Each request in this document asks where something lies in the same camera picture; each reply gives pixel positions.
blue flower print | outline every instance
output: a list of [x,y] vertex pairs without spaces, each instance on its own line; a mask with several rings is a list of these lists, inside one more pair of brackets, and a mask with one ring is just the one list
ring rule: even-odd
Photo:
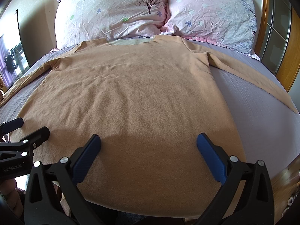
[[188,27],[191,27],[191,26],[192,26],[191,21],[186,21],[185,24],[186,24]]

beige wall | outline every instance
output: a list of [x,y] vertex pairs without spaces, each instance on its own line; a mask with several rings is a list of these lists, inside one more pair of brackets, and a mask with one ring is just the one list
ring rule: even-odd
[[12,0],[0,21],[18,10],[20,37],[32,65],[56,47],[54,21],[57,0]]

gray bed sheet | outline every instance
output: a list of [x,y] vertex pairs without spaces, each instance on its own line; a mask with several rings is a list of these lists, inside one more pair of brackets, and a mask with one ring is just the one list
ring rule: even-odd
[[[225,53],[247,64],[283,89],[279,81],[258,60],[220,46],[197,41],[191,42]],[[73,47],[48,53],[34,64],[27,74]],[[48,73],[49,71],[42,74],[0,107],[2,122],[17,117],[25,101]],[[270,177],[274,177],[300,153],[300,115],[295,114],[264,90],[233,74],[215,67],[211,67],[211,73],[231,111],[247,161],[255,163],[259,159],[264,160]]]

blue gripper pad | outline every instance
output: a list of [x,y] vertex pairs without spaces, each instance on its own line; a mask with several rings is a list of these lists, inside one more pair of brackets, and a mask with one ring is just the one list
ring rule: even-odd
[[11,121],[3,124],[2,133],[8,134],[8,133],[22,127],[23,123],[24,122],[23,122],[22,118],[17,118],[17,119],[11,120]]
[[197,137],[197,148],[202,154],[209,170],[211,171],[214,179],[224,185],[227,179],[226,166],[221,161],[218,154],[213,149],[212,145],[206,139],[204,134],[199,134]]
[[72,168],[73,184],[83,182],[86,174],[88,173],[93,161],[98,155],[101,149],[101,139],[98,135],[95,135],[83,150],[82,154],[77,159],[76,163]]

hanging clothes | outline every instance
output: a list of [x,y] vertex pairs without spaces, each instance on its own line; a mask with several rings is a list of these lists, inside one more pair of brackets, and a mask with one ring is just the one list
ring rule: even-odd
[[14,56],[15,56],[16,64],[20,68],[22,75],[24,75],[26,72],[25,72],[24,66],[22,64],[23,57],[20,55],[17,48],[13,51],[13,53],[14,53]]
[[4,58],[4,62],[6,64],[7,71],[12,74],[17,68],[17,66],[15,65],[13,58],[10,54],[8,54],[6,58]]

